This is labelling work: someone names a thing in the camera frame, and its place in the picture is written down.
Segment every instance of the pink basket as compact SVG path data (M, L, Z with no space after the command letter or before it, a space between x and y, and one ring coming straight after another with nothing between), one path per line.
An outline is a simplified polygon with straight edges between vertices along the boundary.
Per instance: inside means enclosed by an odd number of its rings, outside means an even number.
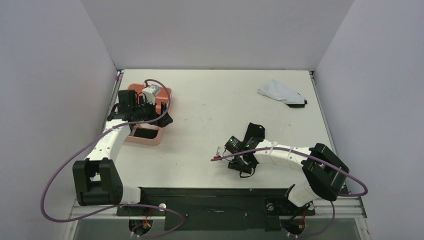
M131 84L128 86L129 90L135 90L137 93L141 93L142 90L145 88L145 86L143 84ZM172 89L167 87L166 88L169 91L169 95L172 98ZM160 92L159 94L156 96L156 112L158 114L161 114L161 103L168 103L168 95L167 92L164 90L163 87L160 87ZM142 127L138 124L137 126L135 126L135 128L140 128L142 129ZM162 140L162 135L164 134L165 128L161 127L159 128L159 130L157 131L157 135L155 138L144 138L144 137L138 137L138 136L127 136L125 138L125 142L129 142L129 143L135 143L135 144L144 144L144 145L150 145L150 146L157 146L161 143Z

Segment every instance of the white wall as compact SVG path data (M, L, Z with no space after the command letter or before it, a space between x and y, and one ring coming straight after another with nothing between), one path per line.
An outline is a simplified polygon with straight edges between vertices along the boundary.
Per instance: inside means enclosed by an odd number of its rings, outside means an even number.
M52 173L101 131L116 71L79 0L0 3L0 239L61 239ZM71 167L48 192L67 218Z
M314 70L353 0L81 0L119 68Z
M424 1L356 0L315 72L375 240L423 239L423 69Z

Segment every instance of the tabletop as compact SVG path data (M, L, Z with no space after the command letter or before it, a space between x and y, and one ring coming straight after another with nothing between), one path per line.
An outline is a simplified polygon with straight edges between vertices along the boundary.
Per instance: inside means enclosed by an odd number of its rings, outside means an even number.
M120 90L156 79L172 89L173 123L158 146L125 142L115 165L124 185L150 188L288 188L305 177L291 169L259 164L250 178L210 162L217 147L234 135L243 140L250 122L265 127L271 142L295 147L322 143L331 148L308 71L126 69ZM269 80L284 83L307 100L290 108L256 93Z

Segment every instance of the white work surface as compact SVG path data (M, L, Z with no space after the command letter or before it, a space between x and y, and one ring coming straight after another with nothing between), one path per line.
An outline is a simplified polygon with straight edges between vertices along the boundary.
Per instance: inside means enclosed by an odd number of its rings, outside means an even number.
M248 124L265 127L271 142L296 147L323 143L331 148L308 71L127 69L120 90L156 79L173 90L168 125L158 146L125 142L116 159L123 184L154 188L288 188L304 180L291 169L259 164L250 178L210 162L217 147L234 135L243 140ZM299 92L305 108L290 108L259 95L275 79Z

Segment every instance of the white cloth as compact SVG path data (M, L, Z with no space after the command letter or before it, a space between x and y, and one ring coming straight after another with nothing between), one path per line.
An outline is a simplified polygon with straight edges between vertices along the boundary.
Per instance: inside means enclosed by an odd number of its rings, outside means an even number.
M257 93L277 101L282 101L287 105L305 104L305 98L293 91L288 86L274 79L271 79L265 86L257 90Z

